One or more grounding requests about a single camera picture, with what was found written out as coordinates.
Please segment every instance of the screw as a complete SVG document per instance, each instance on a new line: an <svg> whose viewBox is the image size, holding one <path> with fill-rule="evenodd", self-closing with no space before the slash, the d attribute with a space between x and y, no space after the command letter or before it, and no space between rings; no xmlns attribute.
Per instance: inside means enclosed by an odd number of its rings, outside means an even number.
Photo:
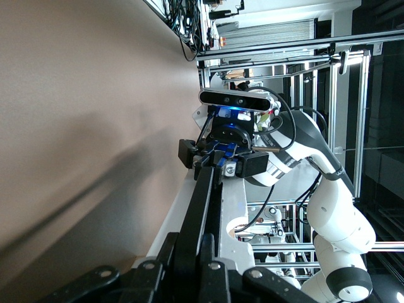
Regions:
<svg viewBox="0 0 404 303"><path fill-rule="evenodd" d="M233 174L233 173L234 173L234 167L233 167L233 166L229 166L229 167L226 168L226 171L227 171L229 174Z"/></svg>
<svg viewBox="0 0 404 303"><path fill-rule="evenodd" d="M111 276L112 272L110 270L104 270L100 272L101 278L105 278L107 276Z"/></svg>
<svg viewBox="0 0 404 303"><path fill-rule="evenodd" d="M258 270L250 271L250 275L255 279L259 279L259 278L261 278L263 276L263 274Z"/></svg>
<svg viewBox="0 0 404 303"><path fill-rule="evenodd" d="M153 263L147 263L147 264L145 265L145 268L146 268L147 270L152 270L152 269L154 268L154 264L153 264Z"/></svg>
<svg viewBox="0 0 404 303"><path fill-rule="evenodd" d="M218 270L220 268L220 264L216 263L216 262L212 262L212 263L209 264L209 268L211 270Z"/></svg>

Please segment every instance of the black joint cap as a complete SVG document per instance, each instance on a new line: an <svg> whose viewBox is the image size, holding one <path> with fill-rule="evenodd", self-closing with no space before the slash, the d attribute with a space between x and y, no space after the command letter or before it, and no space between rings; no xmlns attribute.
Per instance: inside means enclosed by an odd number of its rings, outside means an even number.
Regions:
<svg viewBox="0 0 404 303"><path fill-rule="evenodd" d="M344 267L335 270L327 276L326 283L333 295L338 298L340 298L341 290L346 287L365 287L369 291L369 295L373 289L371 276L366 270L358 267Z"/></svg>

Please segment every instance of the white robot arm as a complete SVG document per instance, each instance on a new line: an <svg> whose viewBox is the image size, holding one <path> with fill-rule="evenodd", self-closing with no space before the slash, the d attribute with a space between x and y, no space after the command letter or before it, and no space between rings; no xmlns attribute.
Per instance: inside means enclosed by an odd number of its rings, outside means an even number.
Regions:
<svg viewBox="0 0 404 303"><path fill-rule="evenodd" d="M284 121L289 120L284 113ZM286 151L269 152L266 172L252 178L255 184L272 186L307 158L323 175L307 206L307 219L316 231L314 246L321 272L302 286L302 291L319 302L357 302L368 297L372 283L360 257L373 246L376 235L363 214L354 207L352 183L328 148L314 121L293 111L297 135ZM288 123L259 137L257 148L284 147L290 142Z"/></svg>

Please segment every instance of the metal rail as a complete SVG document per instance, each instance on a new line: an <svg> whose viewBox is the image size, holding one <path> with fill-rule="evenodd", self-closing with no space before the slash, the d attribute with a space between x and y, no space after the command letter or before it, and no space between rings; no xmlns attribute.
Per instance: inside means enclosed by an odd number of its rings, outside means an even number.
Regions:
<svg viewBox="0 0 404 303"><path fill-rule="evenodd" d="M253 56L267 54L269 52L290 52L308 51L313 49L326 49L335 43L335 47L346 47L351 45L371 44L376 42L388 42L404 39L404 30L392 30L379 33L368 33L365 35L341 36L326 39L311 39L292 42L280 42L250 47L239 47L236 49L209 50L205 54L196 57L197 61L223 59L239 56Z"/></svg>
<svg viewBox="0 0 404 303"><path fill-rule="evenodd" d="M371 55L367 50L360 64L360 86L358 101L358 119L356 125L355 168L353 172L353 188L355 198L360 197L360 182L362 181L362 164L364 158L365 117L367 100L367 80L369 77L369 65Z"/></svg>
<svg viewBox="0 0 404 303"><path fill-rule="evenodd" d="M318 262L256 263L255 266L266 268L320 268Z"/></svg>
<svg viewBox="0 0 404 303"><path fill-rule="evenodd" d="M257 253L275 253L275 252L305 252L314 250L311 243L286 243L286 244L252 244L252 249ZM376 242L370 251L383 252L404 252L404 242Z"/></svg>
<svg viewBox="0 0 404 303"><path fill-rule="evenodd" d="M335 126L336 126L336 79L338 67L336 64L330 67L330 102L328 104L328 146L334 152L335 148Z"/></svg>

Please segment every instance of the black cable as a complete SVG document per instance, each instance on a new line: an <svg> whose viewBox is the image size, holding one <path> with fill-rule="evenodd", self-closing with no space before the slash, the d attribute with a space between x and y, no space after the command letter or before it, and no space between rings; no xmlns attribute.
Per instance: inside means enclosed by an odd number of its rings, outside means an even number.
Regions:
<svg viewBox="0 0 404 303"><path fill-rule="evenodd" d="M163 8L166 24L178 35L186 60L191 62L198 54L204 54L206 49L200 34L201 14L196 0L163 0ZM194 53L192 58L187 57L184 44Z"/></svg>
<svg viewBox="0 0 404 303"><path fill-rule="evenodd" d="M311 108L309 106L295 106L295 107L291 108L291 110L295 110L295 109L304 109L304 110L307 110L309 112L316 113L316 115L320 118L321 123L324 126L324 132L325 132L324 138L327 141L327 139L328 139L328 126L327 126L327 122L326 122L326 119L324 118L324 116L318 110L315 110L315 109L313 109L313 108Z"/></svg>
<svg viewBox="0 0 404 303"><path fill-rule="evenodd" d="M201 133L199 134L198 139L196 140L196 144L198 144L202 140L203 134L205 133L206 129L208 128L209 122L212 118L213 118L213 113L209 113L208 117L206 118L205 123L203 124Z"/></svg>
<svg viewBox="0 0 404 303"><path fill-rule="evenodd" d="M295 200L295 204L297 204L297 205L299 206L299 207L297 208L297 218L299 219L299 222L301 222L301 223L303 223L303 224L309 224L309 223L303 221L303 220L300 218L300 209L301 209L302 207L305 207L305 206L303 206L303 204L306 202L306 200L308 199L308 197L309 197L310 195L312 195L312 194L314 193L314 191L316 190L316 185L317 185L318 181L320 180L320 177L321 177L321 173L319 173L319 174L317 175L317 177L315 178L313 184L311 184L310 187L309 187L303 194L301 194L301 195Z"/></svg>
<svg viewBox="0 0 404 303"><path fill-rule="evenodd" d="M283 119L282 119L281 116L275 116L275 117L273 118L273 120L274 120L274 119L279 120L279 125L278 125L277 127L273 128L273 129L270 129L269 131L254 131L254 132L252 132L252 133L253 133L253 134L271 134L271 133L274 133L275 131L279 130L279 129L281 128L282 124L283 124Z"/></svg>
<svg viewBox="0 0 404 303"><path fill-rule="evenodd" d="M241 228L241 229L237 229L237 230L235 229L234 232L242 232L243 230L248 229L252 224L254 224L254 222L259 218L259 216L261 216L261 214L262 214L262 212L264 211L266 205L268 204L268 202L269 202L269 200L270 200L270 198L271 198L271 195L272 195L272 192L273 192L273 189L274 189L274 188L275 188L275 185L272 185L271 190L270 190L270 193L268 194L268 197L266 197L266 200L265 200L263 206L261 207L261 209L259 210L259 212L257 213L257 215L251 220L251 222L249 222L246 226L244 226L244 227Z"/></svg>
<svg viewBox="0 0 404 303"><path fill-rule="evenodd" d="M290 110L288 103L286 103L286 101L281 96L279 96L279 94L277 92L273 91L270 88L263 87L263 86L250 87L250 88L246 89L246 92L249 92L251 90L266 90L267 92L272 93L276 98L278 98L278 100L286 108L286 111L288 112L288 114L290 116L290 122L292 123L292 139L290 140L290 143L287 146L279 149L280 152L284 152L285 150L290 148L293 145L293 143L295 143L295 140L296 140L296 123L295 123L295 119L293 118L293 114L292 114L292 111Z"/></svg>

